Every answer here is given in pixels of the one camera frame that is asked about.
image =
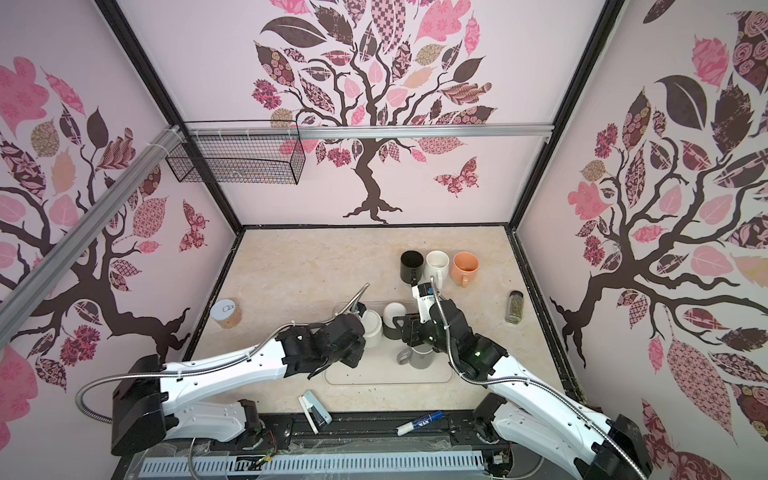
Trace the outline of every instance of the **marble countertop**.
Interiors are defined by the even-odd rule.
[[[327,319],[337,303],[345,303],[365,283],[371,286],[363,302],[412,300],[410,286],[399,278],[399,258],[405,250],[425,256],[442,250],[451,258],[463,250],[474,253],[480,261],[477,279],[465,289],[448,279],[443,296],[456,302],[475,332],[505,347],[562,391],[503,227],[249,230],[219,295],[237,303],[243,321],[232,329],[207,322],[193,359],[254,345],[292,320]],[[525,294],[518,325],[504,320],[511,290]],[[439,354],[435,361],[447,362],[448,357]],[[209,401],[251,399],[260,412],[300,412],[297,397],[306,390],[312,390],[329,412],[473,409],[487,393],[457,376],[447,383],[338,386],[322,375],[307,380],[301,374],[243,386]]]

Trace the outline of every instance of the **wall mural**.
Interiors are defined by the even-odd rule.
[[[274,84],[257,80],[252,96],[274,110],[274,126],[294,119],[305,126],[338,127],[483,124],[495,110],[477,105],[492,84],[470,83],[483,58],[471,58],[480,40],[480,26],[469,14],[469,0],[458,0],[455,5],[452,0],[407,0],[410,6],[406,0],[318,0],[309,2],[312,10],[304,0],[270,1],[292,15],[272,19],[261,29],[278,35],[291,47],[262,45],[267,39],[273,41],[267,35],[254,42],[259,62]],[[364,25],[360,20],[369,3],[372,21]],[[301,15],[315,20],[322,29]],[[412,40],[402,36],[406,23],[419,16],[413,41],[429,37],[435,42],[414,54]],[[448,41],[449,35],[461,31],[462,38]],[[318,45],[328,51],[321,58],[307,59],[302,49]],[[284,101],[297,109],[279,108]],[[418,145],[411,143],[399,138],[314,140],[304,141],[303,148],[315,152],[318,164],[326,159],[336,167],[354,164],[367,197],[344,217],[368,212],[372,220],[387,223],[379,212],[402,208],[383,198],[370,162],[376,158],[400,162],[403,151],[415,161],[426,162],[425,154],[440,155],[463,145],[457,137],[420,138],[415,142]],[[284,150],[293,151],[293,145],[285,145]],[[475,157],[468,159],[460,173],[434,180],[458,197],[465,187],[477,186],[476,169]]]
[[[672,2],[660,0],[654,8],[660,4],[669,8]],[[768,287],[768,257],[759,251],[768,247],[768,214],[742,219],[747,205],[768,202],[768,148],[737,150],[748,134],[768,132],[768,108],[762,116],[753,111],[768,100],[768,14],[731,15],[736,27],[732,44],[694,39],[692,61],[700,82],[684,74],[661,78],[657,83],[666,91],[666,107],[652,105],[643,90],[632,101],[621,132],[613,123],[598,132],[598,158],[581,170],[585,181],[568,194],[568,203],[586,220],[575,236],[585,243],[584,259],[592,272],[576,310],[551,301],[565,321],[566,346],[572,339],[584,367],[582,330],[604,295],[627,311],[630,329],[640,328],[648,318],[648,356],[654,370],[664,367],[666,356],[682,393],[735,441],[732,392],[741,413],[768,442],[768,389],[753,384],[768,382],[768,373],[749,358],[768,342],[768,332],[742,327],[738,317],[715,318],[707,309],[731,304],[756,316],[768,315],[765,296],[743,298],[733,289],[744,283]],[[657,17],[646,17],[645,23]],[[717,101],[707,102],[705,91],[716,92]],[[668,121],[682,127],[673,129],[680,135],[665,134]],[[688,141],[686,131],[708,134],[717,149]],[[660,180],[646,185],[647,176]],[[683,199],[691,199],[687,208]],[[708,233],[686,230],[695,223]],[[726,255],[727,244],[740,252]],[[700,295],[675,295],[682,286],[696,287]],[[665,320],[670,336],[657,327]],[[677,338],[680,332],[692,335],[695,345]],[[715,353],[723,348],[731,351]],[[742,381],[726,382],[722,372]],[[654,421],[660,430],[648,427],[648,447],[657,465],[669,462],[676,469],[673,478],[689,478],[681,470],[686,468],[699,472],[697,478],[727,478],[701,457],[676,453],[658,417]]]
[[[115,173],[127,168],[136,156],[130,128],[110,140],[99,109],[86,115],[74,90],[48,73],[45,79],[61,101],[61,109],[46,111],[42,106],[51,91],[35,83],[35,66],[26,58],[16,57],[14,67],[12,71],[0,66],[0,116],[9,129],[0,131],[0,154],[8,167],[3,185],[10,185],[0,186],[0,231],[4,240],[15,238],[0,242],[0,270],[21,272],[16,277],[0,273],[0,283],[11,290],[95,204],[96,185],[103,182],[105,188],[111,187]],[[23,121],[41,121],[28,139],[35,155],[19,147],[27,139],[13,138]],[[77,282],[43,300],[31,317],[44,321],[19,330],[4,349],[0,362],[0,449],[10,439],[6,422],[29,411],[27,399],[38,393],[37,378],[66,391],[68,369],[92,360],[99,342],[108,336],[148,336],[163,362],[168,349],[179,350],[186,342],[189,334],[184,338],[175,334],[189,308],[164,323],[155,317],[120,311],[117,303],[118,296],[131,291],[129,279],[142,273],[130,258],[162,247],[153,240],[163,225],[168,202],[168,197],[154,196],[160,183],[161,169],[156,167],[72,265]],[[185,200],[174,202],[173,208],[184,213],[190,225],[180,251],[201,248],[202,230],[208,220]],[[14,340],[23,336],[37,339],[28,352],[17,353]]]

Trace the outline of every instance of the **flexible metal cable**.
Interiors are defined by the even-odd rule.
[[[430,283],[432,284],[432,295],[435,298],[435,303],[437,304],[437,310],[440,312],[440,319],[442,320],[443,329],[445,330],[445,344],[447,346],[448,350],[448,360],[451,364],[451,368],[458,373],[459,378],[464,380],[467,383],[471,383],[472,385],[478,385],[478,386],[488,386],[488,385],[494,385],[496,383],[524,383],[525,385],[534,385],[537,386],[540,389],[543,389],[550,395],[554,396],[556,399],[560,400],[561,403],[563,403],[565,406],[567,406],[573,413],[576,414],[576,416],[583,420],[585,423],[587,423],[591,428],[594,428],[594,430],[600,434],[601,437],[605,439],[606,442],[610,443],[612,447],[618,452],[618,454],[623,458],[627,464],[629,464],[630,467],[637,473],[637,476],[641,480],[647,480],[645,474],[642,470],[640,470],[640,467],[637,466],[637,464],[632,460],[632,458],[610,437],[607,433],[603,431],[602,428],[598,426],[596,422],[594,422],[592,419],[587,417],[579,408],[574,407],[568,399],[566,399],[560,392],[553,389],[551,386],[544,382],[539,382],[537,380],[530,379],[528,377],[524,376],[503,376],[499,377],[497,379],[491,379],[491,380],[473,380],[468,379],[465,377],[464,372],[458,369],[456,366],[456,363],[453,359],[453,348],[451,344],[451,329],[448,325],[448,320],[445,318],[445,312],[442,311],[442,305],[440,303],[440,292],[437,290],[437,285],[435,284],[435,277],[430,277]]]
[[[366,289],[370,286],[370,283],[366,283],[358,292],[355,294],[354,297],[346,304],[344,309],[342,310],[342,313],[346,312],[351,306],[356,305],[357,301],[360,300],[360,297],[364,294]],[[322,323],[328,323],[333,320],[333,318],[330,318]],[[267,342],[269,342],[271,339],[277,336],[278,333],[282,332],[284,329],[291,327],[291,326],[309,326],[312,325],[312,323],[286,323],[284,325],[281,325],[277,327],[272,333],[269,334],[269,336],[259,343],[257,346],[253,347],[248,353],[245,353],[243,356],[241,356],[238,359],[235,359],[229,363],[225,363],[223,365],[215,366],[215,367],[209,367],[206,369],[199,369],[199,370],[184,370],[183,372],[137,372],[137,373],[122,373],[119,375],[110,375],[105,376],[101,379],[96,379],[92,382],[89,382],[85,384],[81,389],[78,390],[77,394],[74,396],[74,404],[78,407],[78,410],[83,413],[83,415],[86,415],[89,418],[92,418],[94,420],[98,420],[99,422],[103,423],[112,423],[112,418],[108,417],[106,415],[102,415],[99,412],[95,412],[88,408],[87,405],[85,405],[85,394],[88,392],[88,390],[93,389],[94,387],[97,387],[99,385],[102,385],[104,383],[110,383],[110,382],[119,382],[121,380],[125,379],[161,379],[161,378],[184,378],[185,376],[198,376],[198,375],[205,375],[207,373],[213,373],[218,372],[219,370],[228,369],[231,366],[235,366],[238,363],[245,362],[246,360],[250,359],[254,355],[256,355],[259,350],[261,350]]]

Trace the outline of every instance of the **black frame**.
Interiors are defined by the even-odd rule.
[[[180,114],[176,109],[173,101],[171,100],[170,95],[168,94],[167,90],[163,86],[160,78],[157,75],[157,72],[154,70],[154,67],[152,66],[151,62],[149,61],[149,58],[144,52],[144,49],[141,47],[141,44],[139,43],[138,39],[133,33],[133,30],[128,24],[127,19],[124,17],[122,10],[117,4],[117,0],[94,0],[94,1],[97,7],[100,9],[101,14],[104,16],[104,19],[107,21],[107,23],[111,27],[113,33],[115,34],[115,37],[121,43],[128,58],[131,60],[131,63],[136,68],[136,71],[141,77],[141,80],[147,86],[147,89],[149,90],[150,94],[152,95],[152,98],[155,100],[155,102],[157,103],[157,106],[160,108],[161,112],[163,113],[163,116],[165,116],[169,124],[178,125],[181,133],[187,139],[185,148],[187,149],[187,153],[189,154],[190,158],[202,158],[202,154],[200,153],[200,150],[197,147],[197,145],[194,143],[194,139],[189,135],[189,131],[185,126],[184,120],[180,117]],[[194,329],[192,337],[190,338],[190,342],[187,346],[187,350],[184,353],[184,361],[190,360],[192,355],[194,354],[194,350],[197,347],[198,342],[200,341],[200,336],[202,335],[203,329],[205,327],[207,317],[210,314],[210,308],[212,307],[214,301],[218,297],[218,294],[221,290],[223,282],[226,279],[227,274],[229,273],[229,269],[232,266],[234,257],[237,255],[237,249],[243,240],[246,230],[313,229],[313,228],[498,227],[498,226],[503,226],[507,232],[509,243],[515,255],[515,259],[518,262],[518,266],[520,268],[523,279],[525,281],[525,285],[528,289],[528,294],[531,296],[531,301],[533,303],[537,317],[541,324],[542,331],[544,332],[555,366],[557,367],[558,373],[560,374],[560,379],[563,384],[564,390],[566,394],[572,399],[575,399],[579,402],[583,402],[584,397],[583,397],[581,388],[579,387],[578,381],[574,376],[573,369],[571,368],[571,364],[569,363],[568,357],[564,351],[563,343],[559,335],[557,334],[556,327],[554,325],[554,322],[552,321],[552,318],[550,317],[549,310],[546,307],[544,298],[541,295],[541,291],[538,287],[538,284],[536,283],[533,272],[531,271],[531,267],[528,264],[528,260],[525,256],[525,252],[523,250],[523,247],[521,245],[521,242],[516,230],[520,226],[520,223],[523,219],[525,211],[527,210],[528,205],[531,203],[531,199],[533,198],[536,188],[538,187],[538,184],[544,175],[544,172],[546,170],[546,167],[548,166],[548,163],[552,157],[552,154],[554,153],[554,150],[557,147],[558,142],[562,138],[565,132],[565,129],[568,126],[568,121],[570,120],[571,115],[574,112],[574,108],[579,98],[581,97],[581,93],[584,90],[584,86],[587,84],[589,76],[596,62],[598,61],[600,54],[602,53],[605,47],[605,44],[616,24],[617,17],[623,5],[624,5],[624,0],[606,0],[602,8],[602,11],[598,17],[598,20],[594,26],[594,29],[591,33],[591,37],[589,38],[587,47],[585,48],[584,53],[581,56],[576,72],[574,73],[574,76],[572,77],[571,82],[568,85],[568,89],[566,90],[564,99],[560,104],[557,114],[555,115],[554,130],[552,131],[552,134],[549,137],[548,141],[545,143],[544,147],[539,152],[539,155],[536,161],[534,162],[534,166],[531,169],[531,173],[528,175],[528,178],[526,179],[525,186],[523,187],[521,196],[518,199],[518,203],[515,206],[515,211],[513,212],[510,221],[507,223],[447,223],[447,224],[446,223],[417,223],[417,224],[400,224],[400,225],[391,225],[391,224],[243,225],[237,219],[237,215],[234,213],[234,210],[230,205],[229,200],[224,195],[220,186],[213,181],[206,181],[208,190],[210,191],[217,205],[221,209],[222,214],[227,219],[227,222],[232,227],[233,232],[236,234],[236,238],[233,243],[232,249],[229,255],[227,256],[224,266],[217,278],[217,281],[214,284],[214,288],[212,289],[206,308],[204,309],[202,315],[200,316],[200,319],[197,322],[197,325]],[[211,180],[213,178],[210,170],[207,168],[207,166],[203,162],[199,162],[198,164],[195,165],[195,167],[197,168],[198,172],[200,173],[203,179]],[[378,421],[384,418],[384,419],[387,419],[388,421],[394,422],[395,420],[401,419],[403,415],[412,415],[410,418],[413,419],[413,418],[418,418],[419,415],[425,414],[425,413],[427,412],[369,412],[369,413],[360,413],[360,414],[332,412],[332,415],[334,416],[345,415],[350,417],[354,417],[355,415],[361,415],[360,416],[361,422],[364,422],[366,419],[371,420],[373,419],[373,417],[376,417]],[[469,410],[453,411],[453,412],[450,412],[450,415],[448,415],[448,417],[452,415],[456,419],[466,419],[467,415],[471,416],[471,411]],[[290,420],[292,422],[292,425],[297,425],[297,426],[301,425],[302,422],[305,422],[303,415],[300,415],[300,414],[284,414],[284,415],[266,414],[265,416],[268,419],[283,419],[286,421]],[[434,428],[440,430],[440,428],[445,427],[444,425],[442,426],[441,425],[442,424],[437,424],[435,425]],[[449,423],[448,432],[451,432],[452,430],[451,427],[452,427],[452,424]],[[302,427],[300,430],[301,432],[304,432],[304,430],[306,429]],[[390,433],[381,433],[381,432],[376,433],[377,427],[372,427],[371,429],[365,429],[365,430],[366,430],[365,435],[377,435],[379,437],[386,437],[388,435],[393,435]],[[349,438],[354,438],[355,435],[360,435],[360,432],[348,431],[348,430],[342,429],[342,430],[339,430],[338,432],[335,431],[334,435],[336,435],[337,437],[340,435],[341,436],[345,435]],[[468,442],[468,445],[472,445],[472,448],[475,448],[475,449],[489,449],[489,450],[493,449],[492,445],[485,445],[485,446],[474,445],[474,443],[472,442]],[[113,480],[118,480],[123,478],[123,475],[126,472],[127,467],[130,464],[130,461],[131,461],[131,457],[123,457],[120,460],[120,463],[118,464],[118,467],[115,469],[114,474],[112,476]]]

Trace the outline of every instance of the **jar lid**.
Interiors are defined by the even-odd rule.
[[[221,322],[230,318],[234,311],[235,302],[229,299],[219,300],[218,302],[214,303],[214,306],[210,308],[210,318],[216,320],[217,322]]]

